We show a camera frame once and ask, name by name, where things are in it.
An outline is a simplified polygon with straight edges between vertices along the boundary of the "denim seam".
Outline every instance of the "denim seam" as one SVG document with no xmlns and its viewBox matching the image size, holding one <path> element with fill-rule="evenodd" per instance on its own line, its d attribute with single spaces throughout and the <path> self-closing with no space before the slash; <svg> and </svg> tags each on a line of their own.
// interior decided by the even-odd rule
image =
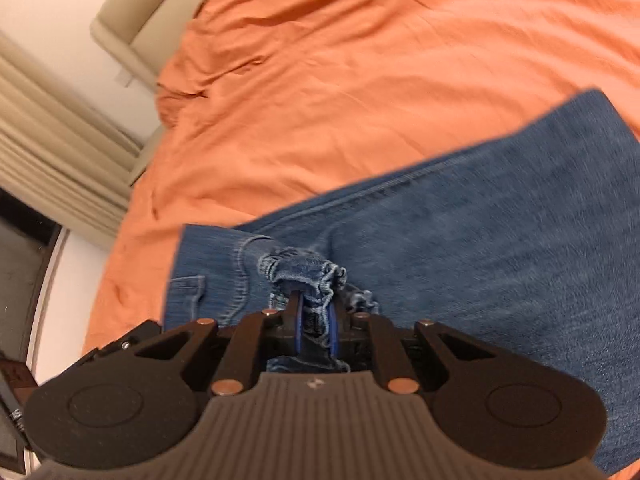
<svg viewBox="0 0 640 480">
<path fill-rule="evenodd" d="M 244 269 L 242 258 L 246 247 L 256 240 L 271 240 L 265 235 L 256 235 L 244 240 L 234 248 L 234 263 L 236 264 L 236 279 L 234 281 L 234 297 L 228 309 L 220 317 L 220 326 L 227 326 L 231 320 L 246 306 L 249 297 L 249 275 Z"/>
<path fill-rule="evenodd" d="M 324 296 L 324 302 L 321 305 L 320 315 L 322 316 L 322 323 L 324 324 L 324 333 L 320 339 L 323 346 L 328 346 L 329 341 L 329 303 L 334 298 L 334 290 L 332 288 L 333 281 L 336 281 L 335 286 L 338 290 L 342 290 L 347 282 L 347 272 L 343 267 L 334 264 L 333 262 L 326 262 L 322 267 L 322 275 L 318 281 L 318 291 L 321 296 Z"/>
<path fill-rule="evenodd" d="M 316 213 L 320 213 L 323 212 L 329 208 L 332 207 L 336 207 L 336 206 L 341 206 L 343 204 L 347 204 L 349 202 L 352 202 L 354 200 L 357 200 L 359 198 L 363 198 L 363 199 L 367 199 L 368 196 L 375 194 L 377 192 L 384 192 L 387 190 L 391 190 L 393 188 L 395 188 L 396 186 L 400 186 L 401 184 L 408 184 L 410 183 L 411 180 L 415 180 L 416 178 L 419 177 L 423 177 L 427 174 L 430 173 L 435 173 L 436 171 L 442 171 L 448 168 L 451 168 L 453 166 L 459 165 L 463 162 L 466 162 L 468 160 L 472 160 L 475 156 L 479 156 L 479 153 L 473 153 L 473 154 L 469 154 L 469 153 L 464 153 L 462 155 L 459 156 L 454 156 L 450 159 L 447 160 L 443 160 L 441 162 L 438 162 L 436 164 L 434 164 L 433 166 L 428 166 L 426 168 L 419 168 L 418 170 L 414 170 L 411 173 L 405 173 L 401 176 L 398 176 L 392 180 L 388 180 L 386 182 L 381 182 L 380 184 L 376 184 L 375 186 L 369 187 L 367 189 L 363 189 L 360 191 L 357 191 L 355 193 L 352 194 L 348 194 L 345 196 L 341 196 L 340 198 L 337 198 L 335 200 L 332 200 L 331 202 L 327 202 L 324 204 L 320 204 L 317 205 L 315 207 L 309 208 L 309 209 L 305 209 L 302 211 L 297 211 L 295 213 L 283 216 L 282 218 L 279 218 L 273 222 L 271 222 L 270 224 L 267 224 L 265 226 L 262 226 L 260 228 L 259 232 L 264 232 L 266 230 L 272 229 L 274 227 L 276 227 L 277 225 L 283 223 L 283 222 L 288 222 L 292 219 L 296 219 L 296 218 L 300 218 L 300 217 L 305 217 L 308 215 L 312 215 L 312 214 L 316 214 Z"/>
<path fill-rule="evenodd" d="M 195 294 L 191 294 L 190 296 L 190 311 L 191 311 L 191 320 L 194 321 L 197 318 L 197 308 L 198 303 L 200 302 L 203 294 L 204 294 L 204 286 L 206 277 L 203 274 L 194 274 L 193 276 L 183 276 L 181 278 L 172 278 L 171 283 L 182 282 L 187 280 L 197 280 L 198 288 Z"/>
</svg>

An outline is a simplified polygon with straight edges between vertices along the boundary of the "jeans pocket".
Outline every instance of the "jeans pocket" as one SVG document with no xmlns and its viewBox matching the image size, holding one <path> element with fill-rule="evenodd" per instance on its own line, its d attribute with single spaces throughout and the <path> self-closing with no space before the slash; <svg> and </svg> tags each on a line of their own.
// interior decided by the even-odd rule
<svg viewBox="0 0 640 480">
<path fill-rule="evenodd" d="M 164 330 L 171 330 L 198 319 L 200 302 L 204 296 L 206 277 L 185 276 L 169 282 L 164 306 Z"/>
</svg>

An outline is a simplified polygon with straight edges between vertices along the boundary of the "white wall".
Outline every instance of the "white wall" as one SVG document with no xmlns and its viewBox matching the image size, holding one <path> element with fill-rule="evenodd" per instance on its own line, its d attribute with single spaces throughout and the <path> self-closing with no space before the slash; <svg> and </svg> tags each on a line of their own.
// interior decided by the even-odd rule
<svg viewBox="0 0 640 480">
<path fill-rule="evenodd" d="M 120 65 L 97 46 L 89 24 L 104 0 L 0 0 L 0 30 L 132 137 L 159 124 L 152 93 L 116 81 Z"/>
<path fill-rule="evenodd" d="M 152 93 L 116 81 L 120 65 L 97 46 L 89 24 L 104 0 L 0 0 L 0 30 L 116 126 L 145 140 L 159 124 Z M 107 253 L 71 233 L 41 318 L 38 382 L 80 357 Z"/>
<path fill-rule="evenodd" d="M 40 317 L 31 370 L 38 384 L 81 357 L 91 306 L 108 256 L 105 250 L 74 233 L 62 241 L 49 290 L 43 290 L 48 298 Z"/>
</svg>

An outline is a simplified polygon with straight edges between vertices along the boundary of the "bed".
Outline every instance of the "bed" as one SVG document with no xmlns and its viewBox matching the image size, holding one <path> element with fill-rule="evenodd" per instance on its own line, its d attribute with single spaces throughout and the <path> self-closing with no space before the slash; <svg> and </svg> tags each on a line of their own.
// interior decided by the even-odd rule
<svg viewBox="0 0 640 480">
<path fill-rule="evenodd" d="M 640 137 L 640 0 L 107 0 L 92 35 L 158 81 L 166 130 L 132 174 L 86 348 L 161 319 L 185 223 L 508 135 L 593 86 Z"/>
</svg>

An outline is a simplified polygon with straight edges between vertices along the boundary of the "ribbed surface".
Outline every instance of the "ribbed surface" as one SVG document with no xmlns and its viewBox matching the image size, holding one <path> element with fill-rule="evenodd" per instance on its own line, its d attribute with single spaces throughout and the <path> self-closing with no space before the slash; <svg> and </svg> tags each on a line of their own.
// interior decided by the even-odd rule
<svg viewBox="0 0 640 480">
<path fill-rule="evenodd" d="M 360 372 L 263 374 L 250 392 L 213 399 L 196 429 L 151 462 L 101 472 L 47 463 L 32 478 L 602 480 L 604 475 L 587 460 L 540 472 L 484 462 L 449 441 L 419 397 L 386 392 L 370 372 Z"/>
</svg>

